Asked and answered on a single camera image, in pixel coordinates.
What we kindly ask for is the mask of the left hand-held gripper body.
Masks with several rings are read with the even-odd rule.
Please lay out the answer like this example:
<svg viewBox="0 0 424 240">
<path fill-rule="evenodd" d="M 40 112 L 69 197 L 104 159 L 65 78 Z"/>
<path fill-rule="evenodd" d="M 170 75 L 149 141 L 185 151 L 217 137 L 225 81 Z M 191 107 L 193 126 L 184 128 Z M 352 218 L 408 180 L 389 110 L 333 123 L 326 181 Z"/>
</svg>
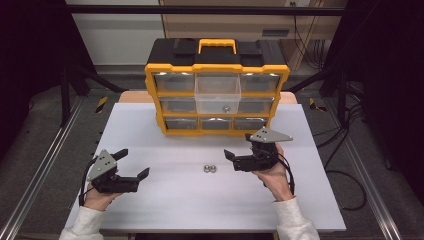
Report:
<svg viewBox="0 0 424 240">
<path fill-rule="evenodd" d="M 103 149 L 95 158 L 87 180 L 99 193 L 137 192 L 137 177 L 121 177 L 117 174 L 117 162 L 107 150 Z"/>
</svg>

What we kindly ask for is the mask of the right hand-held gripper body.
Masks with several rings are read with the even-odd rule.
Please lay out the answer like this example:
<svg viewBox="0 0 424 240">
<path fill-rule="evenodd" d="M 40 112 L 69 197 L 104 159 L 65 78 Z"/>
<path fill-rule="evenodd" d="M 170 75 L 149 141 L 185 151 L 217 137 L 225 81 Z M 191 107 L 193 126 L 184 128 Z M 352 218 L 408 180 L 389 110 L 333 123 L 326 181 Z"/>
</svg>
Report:
<svg viewBox="0 0 424 240">
<path fill-rule="evenodd" d="M 264 171 L 278 163 L 276 142 L 292 141 L 293 137 L 262 127 L 252 134 L 251 155 L 235 156 L 233 167 L 235 171 Z"/>
</svg>

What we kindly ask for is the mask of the clear plastic drawer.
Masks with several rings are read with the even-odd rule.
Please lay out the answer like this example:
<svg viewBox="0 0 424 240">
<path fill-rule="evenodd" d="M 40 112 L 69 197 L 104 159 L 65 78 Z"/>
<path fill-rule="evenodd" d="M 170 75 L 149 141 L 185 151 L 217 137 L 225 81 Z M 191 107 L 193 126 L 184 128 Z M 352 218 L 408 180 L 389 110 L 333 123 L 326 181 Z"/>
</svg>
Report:
<svg viewBox="0 0 424 240">
<path fill-rule="evenodd" d="M 194 98 L 199 114 L 235 114 L 241 100 L 240 77 L 235 73 L 197 73 Z M 230 112 L 224 112 L 224 106 L 230 106 Z"/>
</svg>

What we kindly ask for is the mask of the yellow black organizer cabinet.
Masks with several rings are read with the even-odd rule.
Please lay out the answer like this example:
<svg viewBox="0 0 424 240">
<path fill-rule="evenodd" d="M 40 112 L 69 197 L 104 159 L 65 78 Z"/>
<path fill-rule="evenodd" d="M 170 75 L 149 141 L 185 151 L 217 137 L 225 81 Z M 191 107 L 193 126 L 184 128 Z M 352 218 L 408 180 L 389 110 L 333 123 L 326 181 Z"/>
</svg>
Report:
<svg viewBox="0 0 424 240">
<path fill-rule="evenodd" d="M 167 130 L 159 103 L 154 74 L 167 73 L 276 73 L 281 80 L 271 107 L 270 119 L 262 127 L 268 127 L 275 116 L 280 92 L 288 79 L 290 69 L 277 40 L 241 41 L 236 39 L 158 39 L 154 42 L 145 65 L 145 84 L 156 107 L 156 121 L 166 135 L 233 135 L 242 136 L 257 130 L 199 131 Z"/>
</svg>

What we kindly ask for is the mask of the person's right hand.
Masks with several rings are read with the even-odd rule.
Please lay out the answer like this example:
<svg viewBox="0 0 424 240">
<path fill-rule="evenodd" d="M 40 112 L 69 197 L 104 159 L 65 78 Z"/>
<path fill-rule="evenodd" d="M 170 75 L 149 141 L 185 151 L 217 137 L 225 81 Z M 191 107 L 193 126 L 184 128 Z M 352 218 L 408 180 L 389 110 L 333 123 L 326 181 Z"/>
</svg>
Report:
<svg viewBox="0 0 424 240">
<path fill-rule="evenodd" d="M 294 198 L 287 180 L 286 168 L 278 162 L 271 169 L 254 171 L 263 184 L 271 191 L 277 202 L 288 201 Z"/>
</svg>

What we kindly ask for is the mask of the person's left hand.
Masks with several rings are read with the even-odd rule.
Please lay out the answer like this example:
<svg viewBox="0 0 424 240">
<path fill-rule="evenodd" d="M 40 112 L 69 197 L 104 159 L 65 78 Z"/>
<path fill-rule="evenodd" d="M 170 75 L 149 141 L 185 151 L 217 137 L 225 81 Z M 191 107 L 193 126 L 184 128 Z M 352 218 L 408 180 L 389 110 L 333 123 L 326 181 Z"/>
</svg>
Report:
<svg viewBox="0 0 424 240">
<path fill-rule="evenodd" d="M 92 189 L 86 194 L 84 207 L 105 211 L 112 201 L 119 196 L 121 196 L 121 193 L 99 193 L 96 189 Z"/>
</svg>

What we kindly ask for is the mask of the yellow black floor tape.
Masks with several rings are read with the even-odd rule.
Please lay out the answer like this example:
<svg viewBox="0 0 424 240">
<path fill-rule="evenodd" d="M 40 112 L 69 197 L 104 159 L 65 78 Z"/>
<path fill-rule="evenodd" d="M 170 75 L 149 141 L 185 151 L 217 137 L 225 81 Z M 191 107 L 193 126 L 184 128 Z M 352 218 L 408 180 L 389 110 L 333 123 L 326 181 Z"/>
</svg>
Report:
<svg viewBox="0 0 424 240">
<path fill-rule="evenodd" d="M 327 112 L 326 107 L 318 106 L 315 103 L 315 100 L 313 98 L 309 98 L 309 106 L 310 106 L 310 109 L 312 109 L 312 110 L 317 110 L 317 111 L 320 111 L 320 112 Z"/>
<path fill-rule="evenodd" d="M 103 96 L 100 98 L 98 105 L 96 107 L 95 113 L 101 113 L 106 102 L 107 102 L 108 97 L 107 96 Z"/>
</svg>

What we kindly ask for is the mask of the wooden table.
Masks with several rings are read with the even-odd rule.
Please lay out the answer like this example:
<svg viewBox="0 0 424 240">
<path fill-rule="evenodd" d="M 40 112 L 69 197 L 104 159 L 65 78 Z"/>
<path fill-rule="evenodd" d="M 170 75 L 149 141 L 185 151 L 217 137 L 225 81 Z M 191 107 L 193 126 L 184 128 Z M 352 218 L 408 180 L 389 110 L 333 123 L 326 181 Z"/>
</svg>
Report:
<svg viewBox="0 0 424 240">
<path fill-rule="evenodd" d="M 119 103 L 152 103 L 152 97 L 146 91 L 125 91 L 121 94 Z M 297 104 L 296 96 L 291 92 L 280 93 L 281 104 Z"/>
</svg>

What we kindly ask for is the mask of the black metal stand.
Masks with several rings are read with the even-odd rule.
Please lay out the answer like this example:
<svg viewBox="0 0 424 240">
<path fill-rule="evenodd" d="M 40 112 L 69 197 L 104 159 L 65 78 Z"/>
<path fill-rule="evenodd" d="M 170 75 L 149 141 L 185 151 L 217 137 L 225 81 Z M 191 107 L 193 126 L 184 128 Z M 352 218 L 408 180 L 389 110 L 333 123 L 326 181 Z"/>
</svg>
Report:
<svg viewBox="0 0 424 240">
<path fill-rule="evenodd" d="M 331 96 L 337 90 L 337 120 L 343 128 L 346 128 L 346 95 L 347 95 L 347 75 L 342 67 L 330 66 L 308 77 L 302 82 L 287 89 L 288 92 L 297 93 L 305 87 L 323 80 L 319 90 L 323 97 Z"/>
<path fill-rule="evenodd" d="M 89 71 L 78 65 L 64 67 L 60 73 L 62 104 L 61 127 L 64 127 L 71 117 L 69 86 L 72 86 L 78 96 L 87 96 L 90 92 L 90 88 L 86 83 L 86 79 L 91 79 L 115 93 L 125 92 L 124 88 L 109 82 L 94 71 Z"/>
</svg>

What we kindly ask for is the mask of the group of clear organizer drawers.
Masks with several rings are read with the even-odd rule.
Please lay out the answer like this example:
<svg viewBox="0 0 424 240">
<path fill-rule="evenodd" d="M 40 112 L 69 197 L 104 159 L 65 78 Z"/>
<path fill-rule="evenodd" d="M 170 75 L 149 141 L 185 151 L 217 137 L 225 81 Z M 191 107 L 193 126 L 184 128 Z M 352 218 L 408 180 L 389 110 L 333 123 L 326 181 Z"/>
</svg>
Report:
<svg viewBox="0 0 424 240">
<path fill-rule="evenodd" d="M 199 114 L 194 98 L 197 73 L 157 72 L 154 80 L 167 130 L 257 130 L 266 125 L 281 76 L 276 73 L 235 73 L 241 100 L 235 114 Z"/>
</svg>

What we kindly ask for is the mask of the aluminium floor rail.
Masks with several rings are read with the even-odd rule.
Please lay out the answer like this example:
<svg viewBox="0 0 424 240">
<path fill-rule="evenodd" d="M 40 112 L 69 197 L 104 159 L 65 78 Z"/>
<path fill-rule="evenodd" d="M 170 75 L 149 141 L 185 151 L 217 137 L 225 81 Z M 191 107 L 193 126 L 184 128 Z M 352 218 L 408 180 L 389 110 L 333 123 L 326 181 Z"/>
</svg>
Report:
<svg viewBox="0 0 424 240">
<path fill-rule="evenodd" d="M 56 158 L 79 115 L 84 101 L 85 99 L 83 97 L 75 98 L 68 120 L 59 128 L 53 142 L 48 148 L 48 151 L 44 155 L 44 158 L 39 164 L 30 183 L 26 187 L 24 194 L 16 205 L 11 216 L 8 218 L 6 224 L 0 230 L 0 240 L 14 240 L 18 234 L 20 227 L 40 192 L 51 167 L 55 163 Z"/>
<path fill-rule="evenodd" d="M 385 239 L 402 240 L 402 236 L 395 221 L 349 137 L 346 138 L 345 147 L 351 165 L 364 185 L 365 192 L 368 196 L 368 203 Z"/>
</svg>

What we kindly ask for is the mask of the black horizontal frame bar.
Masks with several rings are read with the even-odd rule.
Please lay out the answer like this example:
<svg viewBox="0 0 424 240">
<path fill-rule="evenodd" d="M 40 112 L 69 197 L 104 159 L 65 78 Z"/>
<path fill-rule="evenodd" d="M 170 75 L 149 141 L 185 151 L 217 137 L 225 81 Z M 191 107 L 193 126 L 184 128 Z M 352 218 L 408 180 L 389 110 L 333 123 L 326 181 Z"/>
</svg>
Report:
<svg viewBox="0 0 424 240">
<path fill-rule="evenodd" d="M 85 14 L 206 14 L 206 15 L 295 15 L 342 16 L 344 8 L 247 7 L 247 6 L 149 6 L 149 5 L 66 5 L 71 13 Z"/>
</svg>

